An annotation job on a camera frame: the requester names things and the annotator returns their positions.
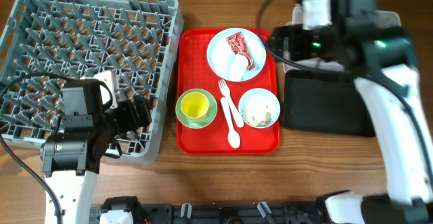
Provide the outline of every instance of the gray dish rack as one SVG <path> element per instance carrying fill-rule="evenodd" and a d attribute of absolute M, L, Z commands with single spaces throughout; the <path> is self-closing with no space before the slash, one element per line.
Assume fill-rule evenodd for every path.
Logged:
<path fill-rule="evenodd" d="M 166 117 L 166 96 L 183 18 L 177 0 L 16 0 L 0 38 L 0 81 L 29 72 L 79 79 L 114 70 L 117 100 L 135 93 L 151 101 L 152 123 L 117 135 L 122 159 L 156 160 Z M 34 77 L 3 98 L 6 142 L 39 148 L 64 111 L 63 80 Z M 108 153 L 117 151 L 110 145 Z"/>

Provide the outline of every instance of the fork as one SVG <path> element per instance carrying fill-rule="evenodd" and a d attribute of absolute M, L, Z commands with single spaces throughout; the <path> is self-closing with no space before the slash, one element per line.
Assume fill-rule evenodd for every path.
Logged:
<path fill-rule="evenodd" d="M 224 79 L 221 79 L 218 81 L 218 85 L 219 85 L 219 89 L 221 90 L 221 93 L 229 101 L 230 110 L 231 110 L 231 113 L 233 115 L 233 119 L 235 119 L 236 126 L 239 128 L 243 127 L 245 125 L 244 121 L 242 120 L 242 117 L 239 114 L 239 111 L 237 110 L 235 104 L 233 103 L 233 100 L 230 97 L 230 89 L 227 86 L 227 83 L 225 82 Z"/>

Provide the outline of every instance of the cup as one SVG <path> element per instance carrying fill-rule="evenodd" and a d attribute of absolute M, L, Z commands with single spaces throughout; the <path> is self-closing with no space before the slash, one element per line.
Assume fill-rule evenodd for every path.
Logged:
<path fill-rule="evenodd" d="M 182 113 L 193 122 L 201 122 L 209 110 L 208 98 L 200 92 L 191 92 L 181 101 Z"/>

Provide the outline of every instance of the wood grain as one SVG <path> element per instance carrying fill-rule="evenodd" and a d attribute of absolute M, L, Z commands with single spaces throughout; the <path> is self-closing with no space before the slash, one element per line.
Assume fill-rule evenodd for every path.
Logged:
<path fill-rule="evenodd" d="M 193 27 L 254 26 L 264 0 L 179 0 L 185 30 Z M 1 0 L 4 26 L 14 0 Z M 432 0 L 378 0 L 379 7 L 400 14 L 419 55 L 421 96 L 426 117 L 433 122 Z M 287 22 L 292 0 L 279 0 L 266 12 L 265 28 Z M 284 72 L 277 65 L 279 94 Z M 172 76 L 175 83 L 176 72 Z M 386 178 L 376 139 L 311 133 L 281 128 L 281 145 L 266 156 L 188 156 L 175 141 L 176 88 L 171 86 L 160 155 L 151 165 L 103 160 L 93 198 L 101 204 L 113 196 L 138 196 L 142 203 L 222 204 L 261 200 L 312 200 L 341 189 L 359 193 L 386 190 Z M 14 148 L 36 171 L 36 150 Z M 0 151 L 0 223 L 43 223 L 45 193 L 3 150 Z"/>

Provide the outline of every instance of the red snack wrapper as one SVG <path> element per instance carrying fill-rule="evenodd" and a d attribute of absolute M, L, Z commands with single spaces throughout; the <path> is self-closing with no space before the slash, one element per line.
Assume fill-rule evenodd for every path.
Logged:
<path fill-rule="evenodd" d="M 228 42 L 235 55 L 240 54 L 246 57 L 248 60 L 248 70 L 251 70 L 256 66 L 251 54 L 248 52 L 248 47 L 246 46 L 244 36 L 241 32 L 237 32 L 234 35 L 227 37 L 225 40 Z"/>

